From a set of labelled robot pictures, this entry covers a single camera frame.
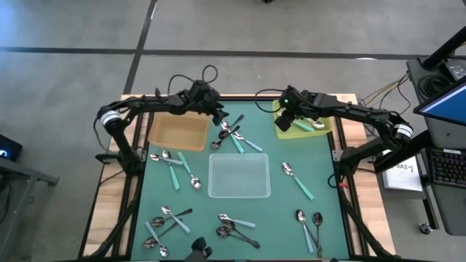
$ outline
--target monitor screen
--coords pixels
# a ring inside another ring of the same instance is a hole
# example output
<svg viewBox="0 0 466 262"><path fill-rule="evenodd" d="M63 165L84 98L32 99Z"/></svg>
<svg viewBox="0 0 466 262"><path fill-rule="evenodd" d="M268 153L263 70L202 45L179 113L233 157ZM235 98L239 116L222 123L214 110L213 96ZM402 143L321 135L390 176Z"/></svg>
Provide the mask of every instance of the monitor screen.
<svg viewBox="0 0 466 262"><path fill-rule="evenodd" d="M442 95L421 104L417 111L425 116L466 126L466 78Z"/></svg>

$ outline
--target black keyboard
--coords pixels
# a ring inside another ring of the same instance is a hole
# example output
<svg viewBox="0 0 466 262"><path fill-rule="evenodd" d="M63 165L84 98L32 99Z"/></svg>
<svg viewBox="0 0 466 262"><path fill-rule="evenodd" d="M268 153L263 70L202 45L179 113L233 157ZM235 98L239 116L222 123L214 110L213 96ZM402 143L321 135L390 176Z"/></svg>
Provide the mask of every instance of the black keyboard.
<svg viewBox="0 0 466 262"><path fill-rule="evenodd" d="M466 188L466 153L430 149L433 183Z"/></svg>

